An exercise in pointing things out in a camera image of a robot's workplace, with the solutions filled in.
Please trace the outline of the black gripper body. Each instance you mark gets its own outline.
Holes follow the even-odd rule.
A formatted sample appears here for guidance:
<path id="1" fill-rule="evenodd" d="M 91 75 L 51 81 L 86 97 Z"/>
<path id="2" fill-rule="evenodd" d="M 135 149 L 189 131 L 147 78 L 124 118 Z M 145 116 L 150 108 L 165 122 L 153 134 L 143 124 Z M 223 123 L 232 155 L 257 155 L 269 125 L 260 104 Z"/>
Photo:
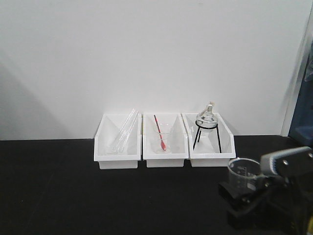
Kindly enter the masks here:
<path id="1" fill-rule="evenodd" d="M 261 173 L 256 190 L 244 194 L 241 209 L 258 214 L 255 224 L 278 227 L 289 235 L 313 233 L 313 172 L 295 177 Z"/>

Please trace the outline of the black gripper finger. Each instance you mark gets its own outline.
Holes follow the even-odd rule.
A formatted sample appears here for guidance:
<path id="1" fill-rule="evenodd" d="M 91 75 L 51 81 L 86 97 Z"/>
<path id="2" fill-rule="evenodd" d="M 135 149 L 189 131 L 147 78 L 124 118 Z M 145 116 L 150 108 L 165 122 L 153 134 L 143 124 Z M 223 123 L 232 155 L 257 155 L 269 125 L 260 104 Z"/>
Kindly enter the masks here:
<path id="1" fill-rule="evenodd" d="M 229 209 L 227 211 L 227 222 L 232 227 L 253 227 L 258 220 L 258 214 L 254 210 Z"/>
<path id="2" fill-rule="evenodd" d="M 238 204 L 242 202 L 243 193 L 228 182 L 220 182 L 218 184 L 219 195 L 230 204 Z"/>

